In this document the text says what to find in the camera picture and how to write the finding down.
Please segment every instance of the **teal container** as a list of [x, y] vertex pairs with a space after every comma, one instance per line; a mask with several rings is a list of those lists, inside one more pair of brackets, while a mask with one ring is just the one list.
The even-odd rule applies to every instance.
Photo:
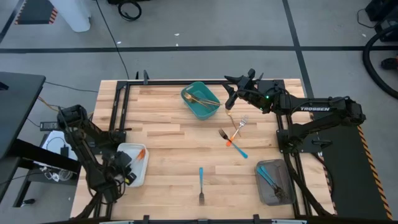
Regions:
[[204, 100], [211, 100], [217, 103], [220, 101], [217, 97], [207, 88], [207, 86], [203, 82], [194, 82], [191, 85], [185, 87], [181, 91], [181, 97], [184, 102], [188, 105], [188, 107], [192, 110], [193, 114], [201, 121], [208, 119], [209, 117], [213, 116], [220, 106], [216, 105], [207, 105], [210, 109], [206, 108], [205, 106], [201, 105], [198, 102], [191, 103], [189, 102], [183, 95], [184, 92], [187, 92], [191, 95], [195, 95]]

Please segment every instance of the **gray container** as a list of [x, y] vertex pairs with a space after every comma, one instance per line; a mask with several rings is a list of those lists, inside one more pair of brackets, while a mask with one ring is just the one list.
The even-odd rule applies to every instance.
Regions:
[[[257, 168], [264, 166], [269, 175], [276, 182], [276, 184], [284, 190], [287, 198], [280, 201], [274, 193], [272, 187], [268, 182], [257, 173]], [[295, 195], [290, 181], [289, 173], [287, 171], [286, 163], [282, 159], [274, 159], [269, 161], [260, 161], [254, 169], [256, 173], [257, 187], [259, 190], [260, 200], [262, 203], [275, 206], [275, 205], [288, 205], [295, 202]]]

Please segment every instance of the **black metal frame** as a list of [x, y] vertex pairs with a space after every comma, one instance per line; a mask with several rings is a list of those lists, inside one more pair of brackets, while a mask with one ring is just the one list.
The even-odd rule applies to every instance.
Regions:
[[[119, 124], [119, 130], [124, 130], [124, 125], [126, 122], [126, 112], [127, 112], [127, 105], [128, 105], [128, 101], [129, 101], [129, 93], [130, 93], [130, 87], [132, 86], [137, 86], [137, 85], [190, 85], [194, 82], [197, 81], [201, 81], [206, 85], [222, 85], [223, 83], [226, 84], [231, 84], [231, 82], [227, 81], [227, 80], [149, 80], [149, 77], [146, 75], [144, 75], [145, 80], [129, 80], [129, 81], [118, 81], [116, 84], [116, 92], [115, 92], [115, 97], [114, 97], [114, 101], [113, 101], [113, 108], [112, 108], [112, 114], [111, 114], [111, 121], [109, 122], [109, 130], [114, 130], [114, 125], [116, 122], [116, 115], [118, 112], [118, 104], [119, 104], [119, 98], [120, 98], [120, 94], [121, 94], [121, 90], [125, 89], [124, 92], [124, 99], [123, 99], [123, 105], [122, 105], [122, 112], [121, 112], [121, 119], [120, 119], [120, 124]], [[292, 117], [291, 116], [286, 116], [287, 118], [287, 123], [288, 125], [291, 125], [292, 122]], [[282, 118], [281, 116], [277, 116], [277, 122], [278, 122], [278, 127], [279, 130], [283, 130], [283, 122], [282, 122]], [[302, 182], [305, 184], [305, 178], [304, 178], [304, 174], [303, 174], [303, 168], [302, 168], [302, 163], [300, 160], [300, 155], [297, 154], [295, 157], [295, 163], [296, 163], [296, 170], [297, 170], [297, 174], [300, 177], [300, 179], [302, 180]], [[305, 214], [307, 216], [312, 216], [312, 212], [311, 212], [311, 206], [308, 202], [308, 200], [305, 198], [305, 196], [302, 194], [303, 197], [303, 202], [304, 202], [304, 207], [305, 207]], [[112, 205], [108, 205], [107, 209], [106, 209], [107, 213], [106, 216], [110, 219], [111, 218], [111, 212], [112, 212]], [[299, 208], [299, 204], [297, 202], [297, 200], [295, 201], [295, 203], [293, 204], [293, 211], [294, 211], [294, 215], [296, 218], [300, 217], [300, 208]], [[100, 206], [95, 208], [95, 215], [99, 215], [100, 213]], [[267, 219], [267, 220], [260, 220], [259, 218], [255, 218], [253, 220], [219, 220], [220, 222], [223, 223], [270, 223], [271, 220]], [[168, 220], [168, 223], [180, 223], [180, 222], [192, 222], [192, 220]]]

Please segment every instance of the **fork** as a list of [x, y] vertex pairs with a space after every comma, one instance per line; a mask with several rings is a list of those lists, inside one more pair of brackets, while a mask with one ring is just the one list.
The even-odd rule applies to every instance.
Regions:
[[[230, 141], [230, 140], [228, 139], [228, 136], [225, 134], [224, 130], [222, 130], [222, 129], [220, 128], [220, 129], [218, 130], [218, 132], [219, 132], [219, 134], [221, 135], [221, 137], [223, 137], [223, 139], [225, 139], [225, 140], [227, 140], [227, 141]], [[232, 142], [232, 145], [238, 150], [238, 152], [239, 152], [245, 159], [248, 158], [248, 155], [247, 155], [246, 153], [244, 153], [244, 151], [243, 151], [241, 148], [239, 148], [237, 145], [235, 145], [235, 143]]]
[[205, 205], [205, 194], [203, 193], [203, 167], [199, 168], [199, 175], [200, 175], [199, 205]]
[[238, 131], [247, 123], [248, 121], [248, 116], [244, 115], [244, 117], [242, 118], [241, 122], [239, 122], [239, 128], [238, 130], [235, 131], [234, 135], [232, 135], [232, 137], [229, 139], [228, 142], [226, 142], [227, 146], [231, 146], [232, 145], [232, 141], [234, 141], [235, 135], [238, 133]]

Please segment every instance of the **concrete floor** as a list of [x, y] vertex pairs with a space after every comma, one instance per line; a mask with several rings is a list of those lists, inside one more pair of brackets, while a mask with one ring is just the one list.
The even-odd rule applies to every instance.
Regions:
[[[126, 22], [117, 8], [98, 0], [120, 47], [173, 47], [218, 45], [293, 46], [284, 5], [280, 0], [153, 0], [140, 2], [142, 17]], [[113, 47], [108, 30], [94, 1], [84, 0], [91, 13], [91, 29], [73, 32], [59, 14], [52, 25], [11, 25], [1, 49], [57, 49]], [[373, 29], [356, 22], [356, 11], [369, 0], [289, 0], [290, 10], [301, 46], [361, 46], [374, 34]], [[11, 15], [17, 0], [3, 0], [0, 27]], [[377, 65], [396, 52], [372, 52]], [[225, 50], [121, 53], [130, 77], [146, 69], [151, 78], [222, 78], [238, 76], [249, 68], [264, 72], [264, 78], [301, 78], [294, 51]], [[303, 52], [312, 90], [316, 97], [349, 95], [362, 104], [367, 121], [365, 137], [382, 180], [395, 218], [398, 217], [398, 177], [395, 137], [398, 101], [381, 91], [369, 78], [361, 52]], [[47, 81], [97, 90], [101, 80], [126, 79], [119, 56], [111, 53], [0, 54], [0, 70], [45, 75]], [[396, 72], [380, 71], [398, 89]], [[82, 93], [44, 85], [40, 94], [50, 104], [95, 107], [96, 94]], [[56, 114], [37, 102], [29, 118], [54, 121]], [[38, 145], [44, 133], [26, 122], [20, 138]], [[23, 175], [19, 170], [16, 176]], [[32, 184], [27, 198], [38, 202], [30, 207], [11, 205], [22, 180], [15, 180], [0, 203], [1, 223], [42, 223], [66, 220], [72, 207], [75, 188], [52, 184]]]

